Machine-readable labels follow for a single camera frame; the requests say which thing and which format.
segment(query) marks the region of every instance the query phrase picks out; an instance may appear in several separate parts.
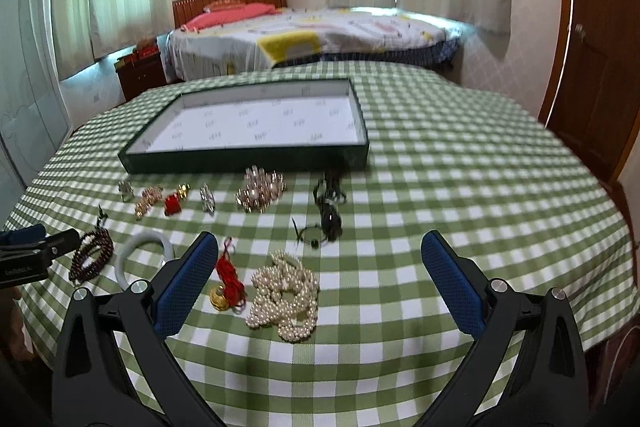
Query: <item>glass door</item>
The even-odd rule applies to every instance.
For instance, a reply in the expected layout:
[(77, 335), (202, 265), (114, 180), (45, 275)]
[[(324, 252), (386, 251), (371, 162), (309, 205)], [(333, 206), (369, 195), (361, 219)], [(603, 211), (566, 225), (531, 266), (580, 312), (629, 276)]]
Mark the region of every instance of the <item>glass door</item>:
[(0, 224), (70, 130), (47, 66), (43, 6), (0, 0)]

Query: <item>bedside cabinet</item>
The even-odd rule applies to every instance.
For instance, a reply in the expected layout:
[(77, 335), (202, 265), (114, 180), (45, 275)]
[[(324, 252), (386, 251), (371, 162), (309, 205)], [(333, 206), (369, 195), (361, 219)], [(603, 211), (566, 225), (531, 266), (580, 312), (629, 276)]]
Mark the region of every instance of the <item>bedside cabinet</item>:
[(159, 52), (133, 62), (119, 61), (116, 73), (127, 102), (147, 89), (167, 85)]

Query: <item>table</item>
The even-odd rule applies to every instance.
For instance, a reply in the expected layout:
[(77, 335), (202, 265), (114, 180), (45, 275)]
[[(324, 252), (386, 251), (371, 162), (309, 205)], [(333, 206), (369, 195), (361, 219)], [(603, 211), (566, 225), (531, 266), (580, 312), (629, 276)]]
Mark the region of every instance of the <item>table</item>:
[[(132, 176), (143, 187), (194, 188), (181, 214), (161, 206), (140, 222), (122, 203), (126, 178), (116, 154), (179, 92), (292, 78), (353, 79), (371, 142), (369, 169), (342, 182), (344, 234), (313, 251), (296, 244), (291, 226), (318, 221), (311, 189), (319, 174), (287, 176), (289, 191), (265, 214), (245, 214), (234, 201), (240, 174)], [(216, 197), (214, 217), (197, 188)], [(306, 343), (286, 344), (273, 328), (249, 330), (244, 317), (219, 314), (206, 291), (167, 344), (196, 389), (232, 426), (409, 426), (442, 390), (470, 347), (420, 261), (420, 241), (440, 230), (458, 254), (487, 277), (517, 291), (559, 286), (570, 296), (585, 349), (613, 334), (639, 308), (628, 228), (587, 169), (521, 107), (499, 94), (463, 89), (437, 74), (376, 62), (319, 63), (240, 74), (148, 91), (85, 125), (45, 167), (7, 226), (43, 222), (49, 233), (95, 223), (97, 205), (116, 249), (145, 229), (164, 232), (178, 255), (202, 230), (235, 238), (233, 261), (250, 285), (270, 251), (301, 257), (320, 276), (319, 325)], [(161, 264), (155, 247), (126, 264), (130, 280), (151, 279)], [(45, 282), (23, 288), (21, 302), (34, 343), (51, 364), (73, 286), (70, 256)], [(118, 290), (113, 266), (86, 285)], [(248, 289), (249, 301), (254, 292)], [(522, 336), (514, 337), (483, 407), (499, 399)], [(144, 403), (156, 404), (118, 338)]]

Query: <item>red tassel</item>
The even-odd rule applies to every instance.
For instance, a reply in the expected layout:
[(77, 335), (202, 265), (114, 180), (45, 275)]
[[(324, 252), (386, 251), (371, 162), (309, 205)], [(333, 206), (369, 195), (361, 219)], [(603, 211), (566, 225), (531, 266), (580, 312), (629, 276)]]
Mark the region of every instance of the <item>red tassel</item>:
[(218, 259), (216, 270), (218, 271), (220, 280), (222, 280), (222, 283), (225, 285), (224, 296), (226, 302), (233, 308), (236, 306), (244, 306), (246, 296), (244, 293), (244, 284), (239, 281), (236, 268), (229, 260), (229, 245), (231, 245), (231, 238), (225, 239), (225, 251), (223, 251), (222, 256)]

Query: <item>red brooch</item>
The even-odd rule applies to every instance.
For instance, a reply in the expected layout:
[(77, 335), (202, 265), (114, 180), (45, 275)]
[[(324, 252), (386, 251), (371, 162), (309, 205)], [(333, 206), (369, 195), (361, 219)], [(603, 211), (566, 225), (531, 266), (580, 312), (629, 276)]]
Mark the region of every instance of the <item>red brooch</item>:
[(178, 194), (171, 194), (164, 200), (164, 215), (173, 216), (182, 211)]

